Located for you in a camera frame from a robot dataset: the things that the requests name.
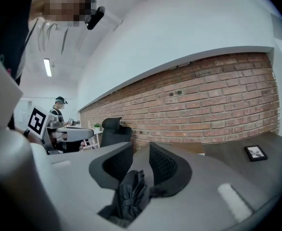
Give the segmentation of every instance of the black office chair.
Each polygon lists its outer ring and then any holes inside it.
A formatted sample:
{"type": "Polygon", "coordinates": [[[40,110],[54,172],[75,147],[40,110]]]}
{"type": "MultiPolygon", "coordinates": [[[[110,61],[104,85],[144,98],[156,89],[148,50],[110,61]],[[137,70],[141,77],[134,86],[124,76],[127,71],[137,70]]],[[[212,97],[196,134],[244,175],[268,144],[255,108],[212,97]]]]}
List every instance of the black office chair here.
{"type": "Polygon", "coordinates": [[[105,147],[120,142],[128,142],[131,138],[132,129],[120,125],[121,117],[107,118],[102,122],[104,128],[100,147],[105,147]]]}

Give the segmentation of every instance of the potted plant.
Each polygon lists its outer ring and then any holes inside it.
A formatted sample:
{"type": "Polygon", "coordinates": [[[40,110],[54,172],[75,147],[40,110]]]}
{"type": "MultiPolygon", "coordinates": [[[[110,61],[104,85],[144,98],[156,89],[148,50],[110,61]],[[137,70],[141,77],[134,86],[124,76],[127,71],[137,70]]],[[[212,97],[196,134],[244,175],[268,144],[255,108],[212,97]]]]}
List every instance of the potted plant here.
{"type": "Polygon", "coordinates": [[[96,133],[100,132],[100,127],[101,127],[100,124],[98,124],[98,123],[95,124],[94,125],[94,132],[96,132],[96,133]]]}

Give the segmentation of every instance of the brick wall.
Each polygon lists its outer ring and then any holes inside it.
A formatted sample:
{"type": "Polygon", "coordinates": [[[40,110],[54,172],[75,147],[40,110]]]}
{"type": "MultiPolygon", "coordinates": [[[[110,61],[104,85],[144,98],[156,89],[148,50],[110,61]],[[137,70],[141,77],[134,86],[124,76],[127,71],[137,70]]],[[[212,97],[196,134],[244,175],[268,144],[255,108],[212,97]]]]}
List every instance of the brick wall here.
{"type": "Polygon", "coordinates": [[[136,149],[149,141],[218,143],[279,129],[279,96],[264,53],[210,57],[164,71],[81,111],[81,124],[122,116],[136,149]]]}

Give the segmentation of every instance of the hand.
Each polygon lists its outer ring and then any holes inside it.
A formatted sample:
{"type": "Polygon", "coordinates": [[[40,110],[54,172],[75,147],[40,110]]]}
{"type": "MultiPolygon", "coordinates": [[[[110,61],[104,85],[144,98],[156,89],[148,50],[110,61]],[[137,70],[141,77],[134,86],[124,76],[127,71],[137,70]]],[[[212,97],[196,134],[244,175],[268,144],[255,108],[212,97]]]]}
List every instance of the hand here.
{"type": "Polygon", "coordinates": [[[85,15],[90,6],[91,0],[33,0],[30,19],[43,17],[56,22],[80,21],[80,16],[85,15]]]}
{"type": "Polygon", "coordinates": [[[41,139],[37,137],[35,134],[33,134],[32,132],[29,132],[27,139],[29,140],[30,143],[43,145],[41,139]]]}

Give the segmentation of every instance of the chair headrest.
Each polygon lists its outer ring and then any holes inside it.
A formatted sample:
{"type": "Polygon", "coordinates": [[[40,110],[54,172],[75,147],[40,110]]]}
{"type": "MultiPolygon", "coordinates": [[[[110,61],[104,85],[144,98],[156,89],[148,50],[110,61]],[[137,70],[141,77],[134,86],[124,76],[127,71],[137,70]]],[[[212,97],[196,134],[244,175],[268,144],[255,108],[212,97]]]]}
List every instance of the chair headrest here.
{"type": "Polygon", "coordinates": [[[102,127],[104,129],[119,130],[120,129],[120,119],[121,117],[107,118],[102,122],[102,127]]]}

